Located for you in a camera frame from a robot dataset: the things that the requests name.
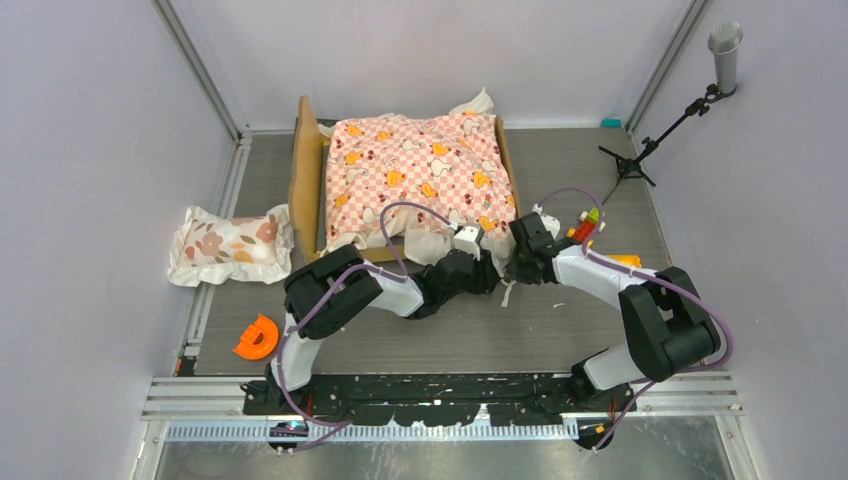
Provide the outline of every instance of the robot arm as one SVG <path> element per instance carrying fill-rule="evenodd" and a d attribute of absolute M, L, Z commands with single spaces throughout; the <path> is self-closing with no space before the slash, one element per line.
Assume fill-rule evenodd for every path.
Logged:
<path fill-rule="evenodd" d="M 582 245 L 570 238 L 554 240 L 546 223 L 539 213 L 531 213 L 510 224 L 516 247 L 507 276 L 522 283 L 578 288 L 618 308 L 624 322 L 624 344 L 572 366 L 570 383 L 577 397 L 642 378 L 661 382 L 721 348 L 721 337 L 703 309 L 633 276 L 636 271 L 656 276 L 697 296 L 685 271 L 631 268 L 607 257 L 607 263 L 630 273 L 612 270 L 587 258 Z M 671 312 L 671 318 L 664 319 L 661 311 Z"/>
<path fill-rule="evenodd" d="M 459 293 L 491 293 L 499 277 L 489 252 L 479 249 L 479 227 L 463 229 L 455 237 L 460 240 L 456 242 L 458 249 L 451 250 L 436 265 L 410 275 L 403 283 L 366 270 L 350 275 L 313 320 L 287 339 L 282 365 L 285 388 L 291 391 L 309 382 L 323 339 L 340 330 L 366 306 L 419 319 L 436 313 Z M 572 367 L 570 383 L 576 397 L 588 398 L 641 378 L 663 381 L 719 350 L 720 337 L 706 312 L 674 292 L 598 265 L 586 258 L 582 246 L 574 240 L 555 240 L 538 213 L 513 221 L 510 229 L 516 247 L 506 268 L 509 279 L 575 287 L 621 311 L 626 343 Z M 286 329 L 304 318 L 345 270 L 363 262 L 353 246 L 346 246 L 294 272 L 285 282 L 289 312 Z M 662 272 L 635 270 L 697 295 L 688 275 L 679 268 Z M 671 311 L 672 318 L 664 320 L 660 310 Z M 276 377 L 276 357 L 271 371 Z"/>
<path fill-rule="evenodd" d="M 347 277 L 340 289 L 299 332 L 286 339 L 283 350 L 285 388 L 296 390 L 312 377 L 312 364 L 324 338 L 341 330 L 365 307 L 388 310 L 412 320 L 436 313 L 459 293 L 488 295 L 500 281 L 492 265 L 491 254 L 480 249 L 483 236 L 478 225 L 457 226 L 454 248 L 436 265 L 428 265 L 411 274 L 404 282 L 390 280 L 376 268 L 359 270 Z M 359 251 L 346 245 L 292 273 L 284 283 L 286 289 L 285 331 L 305 318 L 347 269 L 354 265 L 373 265 L 364 261 Z M 271 371 L 278 385 L 277 356 Z"/>

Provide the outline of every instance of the orange toy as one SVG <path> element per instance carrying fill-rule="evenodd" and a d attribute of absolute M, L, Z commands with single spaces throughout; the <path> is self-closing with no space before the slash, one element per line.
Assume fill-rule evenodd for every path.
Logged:
<path fill-rule="evenodd" d="M 241 334 L 241 341 L 233 351 L 242 358 L 260 360 L 274 351 L 279 339 L 280 331 L 277 329 L 277 324 L 260 313 L 256 321 L 248 325 Z"/>
<path fill-rule="evenodd" d="M 630 265 L 631 267 L 642 268 L 642 259 L 639 255 L 607 255 L 616 262 Z"/>

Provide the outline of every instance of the microphone stand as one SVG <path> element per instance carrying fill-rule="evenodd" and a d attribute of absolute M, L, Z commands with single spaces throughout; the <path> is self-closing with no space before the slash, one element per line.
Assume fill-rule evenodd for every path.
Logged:
<path fill-rule="evenodd" d="M 616 176 L 615 186 L 612 187 L 612 190 L 610 190 L 607 196 L 604 197 L 604 200 L 601 203 L 607 203 L 607 200 L 609 200 L 613 192 L 615 192 L 615 189 L 618 188 L 619 185 L 621 185 L 622 181 L 627 179 L 644 178 L 649 184 L 651 184 L 652 187 L 656 187 L 657 184 L 654 183 L 654 181 L 651 180 L 651 177 L 645 174 L 645 172 L 642 170 L 642 161 L 644 161 L 645 158 L 648 157 L 648 155 L 653 153 L 653 151 L 660 146 L 660 143 L 665 140 L 665 137 L 669 136 L 669 134 L 671 134 L 671 132 L 673 132 L 675 128 L 679 127 L 684 120 L 689 117 L 695 116 L 696 113 L 699 117 L 704 116 L 705 113 L 710 111 L 710 104 L 713 104 L 723 98 L 727 98 L 733 95 L 734 93 L 736 93 L 735 88 L 730 93 L 721 93 L 721 91 L 719 91 L 718 89 L 718 86 L 716 86 L 715 84 L 709 85 L 707 87 L 707 93 L 705 93 L 703 97 L 698 98 L 697 100 L 692 102 L 691 105 L 686 107 L 686 111 L 683 113 L 683 116 L 678 118 L 677 121 L 674 122 L 674 124 L 660 136 L 660 138 L 653 140 L 651 137 L 645 137 L 642 140 L 642 145 L 645 146 L 645 149 L 636 158 L 624 158 L 615 152 L 612 152 L 604 147 L 599 146 L 598 149 L 615 159 Z"/>

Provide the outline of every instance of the teal object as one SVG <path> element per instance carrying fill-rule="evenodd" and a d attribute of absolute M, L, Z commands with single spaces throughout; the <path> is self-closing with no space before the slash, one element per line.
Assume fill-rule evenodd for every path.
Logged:
<path fill-rule="evenodd" d="M 617 118 L 605 118 L 601 120 L 601 128 L 621 128 L 621 120 Z"/>

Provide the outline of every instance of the wooden bed frame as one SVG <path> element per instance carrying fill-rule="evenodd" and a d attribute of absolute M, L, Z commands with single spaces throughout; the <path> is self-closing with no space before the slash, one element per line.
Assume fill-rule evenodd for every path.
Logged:
<path fill-rule="evenodd" d="M 321 256 L 321 251 L 318 249 L 318 226 L 321 221 L 321 202 L 323 201 L 321 182 L 324 171 L 324 147 L 329 145 L 330 139 L 321 135 L 318 130 L 318 120 L 312 113 L 309 97 L 306 95 L 300 97 L 297 118 L 297 128 L 294 132 L 292 183 L 289 189 L 289 211 L 304 258 L 308 262 L 313 262 Z M 512 185 L 516 215 L 521 216 L 521 202 L 512 170 L 512 159 L 509 156 L 503 120 L 500 116 L 495 121 L 495 135 L 501 151 L 501 162 L 506 168 Z M 398 251 L 404 256 L 402 245 L 398 245 Z M 360 253 L 363 258 L 373 263 L 394 260 L 394 255 L 388 246 L 360 250 Z"/>

